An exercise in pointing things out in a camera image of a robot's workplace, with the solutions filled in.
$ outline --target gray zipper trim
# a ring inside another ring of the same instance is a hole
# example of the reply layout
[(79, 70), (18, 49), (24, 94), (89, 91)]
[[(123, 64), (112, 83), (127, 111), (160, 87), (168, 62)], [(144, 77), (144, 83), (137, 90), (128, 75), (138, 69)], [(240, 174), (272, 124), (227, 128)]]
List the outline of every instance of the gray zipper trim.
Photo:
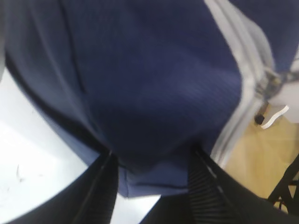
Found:
[[(242, 76), (240, 103), (223, 128), (211, 153), (214, 161), (224, 167), (235, 143), (263, 104), (263, 100), (256, 97), (256, 86), (265, 77), (263, 61), (272, 63), (273, 59), (262, 60), (254, 39), (263, 43), (266, 40), (264, 34), (260, 28), (254, 28), (252, 30), (256, 34), (253, 38), (247, 26), (256, 25), (243, 16), (228, 0), (205, 0), (205, 3), (226, 39)], [(265, 57), (271, 56), (269, 44), (263, 46), (263, 51), (266, 51), (263, 54)]]

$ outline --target navy blue backpack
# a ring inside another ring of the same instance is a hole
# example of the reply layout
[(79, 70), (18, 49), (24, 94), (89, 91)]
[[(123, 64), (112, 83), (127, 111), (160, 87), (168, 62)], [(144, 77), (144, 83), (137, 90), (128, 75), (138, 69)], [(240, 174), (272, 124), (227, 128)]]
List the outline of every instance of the navy blue backpack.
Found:
[(298, 223), (221, 169), (298, 80), (298, 0), (1, 1), (7, 68), (90, 166), (11, 224), (108, 224), (117, 191), (162, 195), (142, 224)]

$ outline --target fabric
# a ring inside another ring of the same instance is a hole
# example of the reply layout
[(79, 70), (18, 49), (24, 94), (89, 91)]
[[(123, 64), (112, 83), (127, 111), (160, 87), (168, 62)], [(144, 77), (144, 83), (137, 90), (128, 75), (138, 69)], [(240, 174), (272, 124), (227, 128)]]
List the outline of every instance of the fabric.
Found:
[(191, 155), (189, 193), (162, 197), (141, 224), (298, 223), (299, 217), (277, 210), (237, 183), (198, 146)]
[[(285, 69), (299, 2), (232, 2), (265, 30)], [(273, 25), (273, 14), (285, 17)], [(204, 1), (5, 0), (5, 15), (12, 75), (52, 126), (70, 135), (68, 124), (79, 126), (119, 157), (123, 196), (187, 192), (188, 147), (209, 154), (241, 98), (239, 70)], [(98, 156), (60, 135), (87, 163)]]

